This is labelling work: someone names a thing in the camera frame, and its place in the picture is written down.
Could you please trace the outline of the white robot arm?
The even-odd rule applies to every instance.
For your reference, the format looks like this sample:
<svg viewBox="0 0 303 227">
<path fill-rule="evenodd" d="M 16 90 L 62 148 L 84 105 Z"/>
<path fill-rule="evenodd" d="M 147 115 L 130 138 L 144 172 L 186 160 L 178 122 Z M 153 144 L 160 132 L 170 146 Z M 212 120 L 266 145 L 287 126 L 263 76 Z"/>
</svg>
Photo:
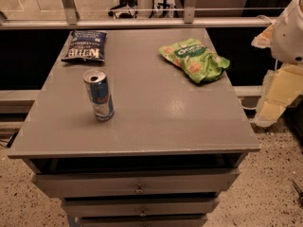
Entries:
<svg viewBox="0 0 303 227">
<path fill-rule="evenodd" d="M 269 70 L 261 87 L 254 123 L 269 127 L 303 93 L 303 0 L 292 0 L 276 21 L 263 30 L 251 45 L 271 48 L 271 55 L 282 63 Z"/>
</svg>

